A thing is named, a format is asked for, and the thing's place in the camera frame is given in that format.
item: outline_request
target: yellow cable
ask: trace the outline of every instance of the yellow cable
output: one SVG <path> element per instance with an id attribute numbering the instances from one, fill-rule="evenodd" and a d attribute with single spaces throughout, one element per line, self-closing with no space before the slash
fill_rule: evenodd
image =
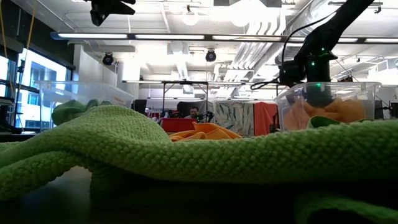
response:
<path id="1" fill-rule="evenodd" d="M 32 21 L 30 22 L 29 37 L 28 37 L 27 43 L 26 43 L 26 55 L 27 55 L 27 50 L 29 50 L 30 38 L 32 37 L 33 23 L 35 22 L 35 15 L 36 15 L 36 7 L 37 7 L 37 0 L 35 1 L 35 5 L 33 6 Z"/>
<path id="2" fill-rule="evenodd" d="M 4 46 L 4 54 L 6 55 L 6 58 L 8 58 L 7 47 L 6 47 L 6 33 L 4 32 L 4 22 L 2 20 L 1 2 L 0 2 L 0 22 L 1 22 L 1 33 L 2 33 L 2 42 L 3 42 L 3 46 Z"/>

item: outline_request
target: white wall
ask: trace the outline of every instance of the white wall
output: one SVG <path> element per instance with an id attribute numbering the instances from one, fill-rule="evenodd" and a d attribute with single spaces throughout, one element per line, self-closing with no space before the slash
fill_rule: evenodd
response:
<path id="1" fill-rule="evenodd" d="M 139 63 L 131 62 L 121 62 L 118 63 L 118 80 L 116 86 L 130 93 L 135 97 L 139 98 L 139 84 L 138 83 L 123 83 L 123 80 L 137 81 L 139 80 L 140 66 Z"/>
<path id="2" fill-rule="evenodd" d="M 116 86 L 118 75 L 107 66 L 88 55 L 82 45 L 75 45 L 73 80 L 80 82 L 101 82 Z"/>
<path id="3" fill-rule="evenodd" d="M 176 110 L 177 109 L 177 104 L 180 101 L 181 100 L 165 100 L 164 108 L 165 109 Z M 147 100 L 147 108 L 162 109 L 162 107 L 163 107 L 163 101 L 162 100 L 152 100 L 152 99 L 148 99 Z"/>

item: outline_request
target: camera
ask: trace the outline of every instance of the camera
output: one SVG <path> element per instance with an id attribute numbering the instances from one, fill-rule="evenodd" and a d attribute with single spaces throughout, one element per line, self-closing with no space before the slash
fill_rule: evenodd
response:
<path id="1" fill-rule="evenodd" d="M 136 12 L 125 3 L 135 4 L 136 0 L 84 0 L 91 1 L 91 21 L 100 26 L 110 14 L 134 15 Z"/>
<path id="2" fill-rule="evenodd" d="M 216 53 L 214 50 L 208 50 L 206 54 L 206 61 L 207 62 L 214 62 L 216 60 Z"/>
<path id="3" fill-rule="evenodd" d="M 112 65 L 113 63 L 113 54 L 112 53 L 105 53 L 104 59 L 102 59 L 102 63 L 104 65 Z"/>

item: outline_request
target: orange cloth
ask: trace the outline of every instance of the orange cloth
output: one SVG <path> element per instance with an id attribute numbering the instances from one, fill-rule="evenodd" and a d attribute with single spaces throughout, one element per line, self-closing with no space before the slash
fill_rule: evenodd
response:
<path id="1" fill-rule="evenodd" d="M 254 105 L 254 135 L 269 134 L 271 125 L 274 124 L 274 115 L 278 112 L 276 104 L 259 102 Z"/>
<path id="2" fill-rule="evenodd" d="M 219 139 L 242 138 L 242 136 L 235 134 L 232 131 L 222 128 L 213 123 L 204 123 L 204 124 L 193 123 L 193 127 L 195 128 L 195 130 L 182 131 L 179 133 L 172 134 L 169 137 L 173 142 L 194 140 L 194 139 L 219 140 Z"/>
<path id="3" fill-rule="evenodd" d="M 284 116 L 284 126 L 289 130 L 306 129 L 308 121 L 314 116 L 324 116 L 344 123 L 366 119 L 365 109 L 358 100 L 343 101 L 337 98 L 324 108 L 314 108 L 306 101 L 297 100 Z"/>

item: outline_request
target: ceiling light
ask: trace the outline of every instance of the ceiling light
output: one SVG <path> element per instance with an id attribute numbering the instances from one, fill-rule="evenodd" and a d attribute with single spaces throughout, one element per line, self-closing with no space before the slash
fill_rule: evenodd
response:
<path id="1" fill-rule="evenodd" d="M 244 85 L 240 82 L 209 82 L 209 85 Z"/>
<path id="2" fill-rule="evenodd" d="M 148 97 L 148 100 L 163 100 L 163 97 Z M 206 98 L 165 97 L 165 100 L 204 100 Z"/>
<path id="3" fill-rule="evenodd" d="M 182 22 L 188 26 L 193 26 L 199 21 L 199 14 L 196 11 L 185 11 L 182 13 Z"/>
<path id="4" fill-rule="evenodd" d="M 279 42 L 281 37 L 255 35 L 214 35 L 213 40 L 269 41 Z"/>
<path id="5" fill-rule="evenodd" d="M 174 35 L 174 34 L 136 34 L 136 39 L 158 39 L 158 40 L 204 40 L 204 35 Z"/>
<path id="6" fill-rule="evenodd" d="M 61 39 L 127 39 L 127 34 L 57 34 Z"/>
<path id="7" fill-rule="evenodd" d="M 291 37 L 289 41 L 294 41 L 294 42 L 303 42 L 305 40 L 305 37 Z"/>
<path id="8" fill-rule="evenodd" d="M 280 85 L 280 84 L 277 84 L 277 83 L 268 83 L 267 84 L 268 86 L 276 86 L 276 85 L 279 85 L 279 86 L 285 86 L 285 85 Z"/>
<path id="9" fill-rule="evenodd" d="M 339 43 L 355 43 L 358 41 L 358 38 L 347 38 L 347 37 L 342 37 L 338 39 Z"/>
<path id="10" fill-rule="evenodd" d="M 398 38 L 367 38 L 365 43 L 375 43 L 375 44 L 396 44 L 398 43 Z"/>
<path id="11" fill-rule="evenodd" d="M 129 81 L 129 80 L 124 80 L 123 81 L 124 83 L 148 83 L 148 84 L 160 84 L 160 83 L 162 83 L 162 81 L 139 81 L 139 80 L 137 80 L 137 81 Z"/>
<path id="12" fill-rule="evenodd" d="M 237 16 L 237 15 L 239 15 L 239 13 L 235 12 L 234 16 L 232 16 L 231 20 L 232 24 L 234 24 L 237 27 L 244 27 L 249 24 L 249 19 L 247 16 L 245 15 Z"/>
<path id="13" fill-rule="evenodd" d="M 303 43 L 287 43 L 288 47 L 302 47 Z"/>

